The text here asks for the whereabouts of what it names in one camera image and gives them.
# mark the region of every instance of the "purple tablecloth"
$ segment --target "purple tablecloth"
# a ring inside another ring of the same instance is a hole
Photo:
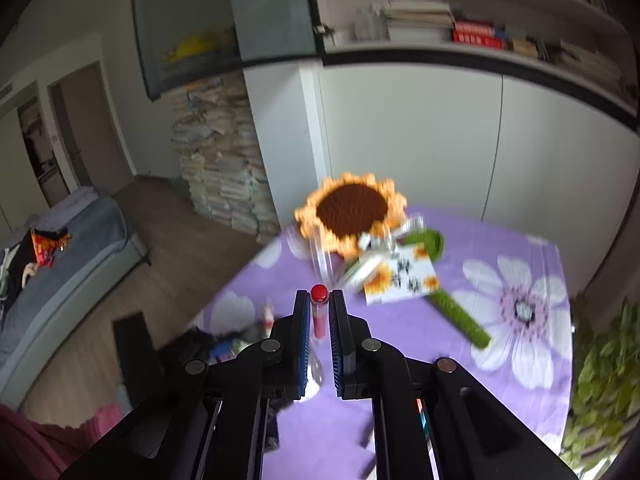
[[[484,351],[469,344],[425,299],[367,306],[346,294],[350,314],[405,356],[450,356],[542,438],[559,450],[571,387],[571,320],[558,249],[546,240],[439,210],[420,212],[445,237],[434,265],[440,283],[492,334]],[[245,267],[194,319],[212,333],[243,328],[267,301],[292,312],[295,292],[316,278],[306,241],[290,227]],[[355,479],[373,453],[362,447],[368,400],[338,400],[330,343],[315,345],[324,367],[319,393],[278,416],[280,449],[264,457],[263,478]]]

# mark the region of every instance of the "brown flower center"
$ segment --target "brown flower center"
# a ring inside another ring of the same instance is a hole
[[[373,222],[386,216],[386,200],[365,184],[344,184],[318,204],[316,214],[322,224],[338,237],[368,232]]]

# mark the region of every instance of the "red cap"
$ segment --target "red cap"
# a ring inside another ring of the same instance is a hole
[[[324,285],[318,283],[311,287],[311,301],[314,303],[326,303],[328,299],[329,291]]]

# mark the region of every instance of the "doorway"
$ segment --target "doorway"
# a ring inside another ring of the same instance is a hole
[[[95,63],[50,86],[60,136],[81,186],[113,195],[132,182],[113,125],[100,66]]]

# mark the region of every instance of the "door frame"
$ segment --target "door frame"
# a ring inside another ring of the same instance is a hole
[[[62,76],[60,79],[58,79],[57,81],[54,81],[53,83],[49,84],[47,86],[47,94],[49,95],[49,99],[51,102],[51,108],[53,111],[53,117],[54,120],[56,121],[56,128],[58,130],[58,137],[60,138],[60,143],[62,144],[62,147],[65,150],[65,156],[66,156],[66,160],[69,163],[70,169],[72,171],[72,173],[74,174],[74,177],[76,179],[76,182],[79,182],[78,180],[78,175],[76,174],[76,170],[73,166],[73,163],[71,161],[71,156],[69,155],[69,152],[66,148],[66,144],[65,141],[63,139],[62,136],[62,128],[60,127],[60,120],[58,118],[58,114],[56,113],[56,109],[55,106],[53,105],[54,100],[53,100],[53,89],[57,86],[59,86],[65,79],[69,78],[70,76],[72,76],[73,74],[76,74],[77,72],[80,72],[81,70],[85,70],[87,68],[90,68],[92,66],[95,66],[98,69],[98,78],[100,79],[100,89],[102,90],[102,96],[105,99],[105,102],[107,103],[107,112],[109,115],[109,120],[111,123],[111,127],[115,133],[115,141],[116,141],[116,145],[118,147],[118,150],[120,152],[120,154],[123,156],[124,161],[125,161],[125,167],[127,168],[127,172],[129,173],[129,176],[131,177],[131,179],[133,180],[133,177],[137,174],[137,172],[135,171],[135,167],[133,166],[132,161],[130,160],[130,156],[129,156],[129,150],[127,149],[127,145],[124,142],[124,138],[122,136],[122,131],[120,130],[120,125],[118,124],[118,121],[116,120],[116,117],[114,115],[115,110],[114,107],[111,103],[110,100],[110,93],[108,92],[108,83],[106,81],[106,77],[104,74],[104,71],[102,70],[102,63],[100,62],[100,60],[96,60],[94,62],[88,63],[84,66],[78,67],[75,70],[65,74],[64,76]]]

